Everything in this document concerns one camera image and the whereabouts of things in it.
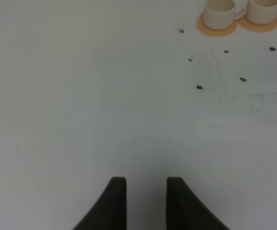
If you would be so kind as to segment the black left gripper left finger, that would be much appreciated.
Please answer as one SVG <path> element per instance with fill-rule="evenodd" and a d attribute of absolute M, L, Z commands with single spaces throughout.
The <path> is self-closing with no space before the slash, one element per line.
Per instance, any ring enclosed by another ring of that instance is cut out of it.
<path fill-rule="evenodd" d="M 110 179 L 93 207 L 74 227 L 75 230 L 125 230 L 127 228 L 127 181 Z"/>

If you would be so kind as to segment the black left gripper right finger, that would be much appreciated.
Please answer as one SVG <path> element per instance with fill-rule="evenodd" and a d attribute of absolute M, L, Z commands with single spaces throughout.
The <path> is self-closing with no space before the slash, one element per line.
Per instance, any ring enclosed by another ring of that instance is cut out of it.
<path fill-rule="evenodd" d="M 181 177 L 167 178 L 166 228 L 168 230 L 227 230 Z"/>

